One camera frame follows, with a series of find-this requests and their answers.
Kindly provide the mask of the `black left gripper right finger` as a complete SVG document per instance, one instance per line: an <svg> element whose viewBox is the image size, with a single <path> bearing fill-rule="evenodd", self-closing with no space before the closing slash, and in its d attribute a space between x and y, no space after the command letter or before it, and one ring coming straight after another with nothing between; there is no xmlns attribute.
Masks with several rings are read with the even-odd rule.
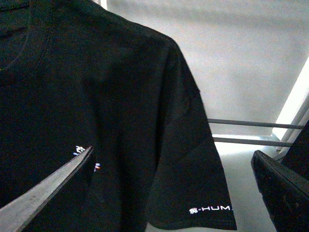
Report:
<svg viewBox="0 0 309 232"><path fill-rule="evenodd" d="M260 150L253 154L253 174L278 232L309 230L309 181Z"/></svg>

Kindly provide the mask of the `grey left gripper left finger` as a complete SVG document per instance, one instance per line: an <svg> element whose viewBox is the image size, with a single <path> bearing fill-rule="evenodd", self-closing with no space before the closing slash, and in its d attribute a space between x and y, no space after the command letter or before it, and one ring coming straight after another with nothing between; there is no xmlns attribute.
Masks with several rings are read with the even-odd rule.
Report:
<svg viewBox="0 0 309 232"><path fill-rule="evenodd" d="M94 148L86 148L23 195L0 209L0 229L21 232L59 193L74 191L72 185L89 186L94 170Z"/></svg>

